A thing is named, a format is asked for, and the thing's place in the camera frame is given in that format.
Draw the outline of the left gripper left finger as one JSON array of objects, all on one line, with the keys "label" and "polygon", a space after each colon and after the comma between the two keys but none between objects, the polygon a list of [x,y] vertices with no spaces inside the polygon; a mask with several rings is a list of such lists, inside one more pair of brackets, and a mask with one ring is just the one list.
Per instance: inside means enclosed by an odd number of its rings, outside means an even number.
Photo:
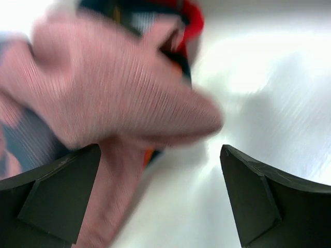
[{"label": "left gripper left finger", "polygon": [[1,180],[1,247],[71,247],[77,242],[101,151],[93,144]]}]

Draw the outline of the pink patterned pillowcase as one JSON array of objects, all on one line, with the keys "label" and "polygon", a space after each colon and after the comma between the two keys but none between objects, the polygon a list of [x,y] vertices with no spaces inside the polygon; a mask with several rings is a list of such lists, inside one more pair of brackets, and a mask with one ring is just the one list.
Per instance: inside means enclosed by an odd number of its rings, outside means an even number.
[{"label": "pink patterned pillowcase", "polygon": [[108,247],[154,155],[222,128],[191,86],[186,45],[203,26],[193,1],[80,1],[47,13],[31,40],[2,39],[1,180],[101,151],[71,247]]}]

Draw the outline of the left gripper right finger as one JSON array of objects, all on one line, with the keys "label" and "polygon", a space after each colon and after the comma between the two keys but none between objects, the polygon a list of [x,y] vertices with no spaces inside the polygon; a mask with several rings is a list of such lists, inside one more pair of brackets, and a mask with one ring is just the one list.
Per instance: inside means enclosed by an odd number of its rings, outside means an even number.
[{"label": "left gripper right finger", "polygon": [[242,247],[330,247],[330,186],[230,145],[222,146],[220,162]]}]

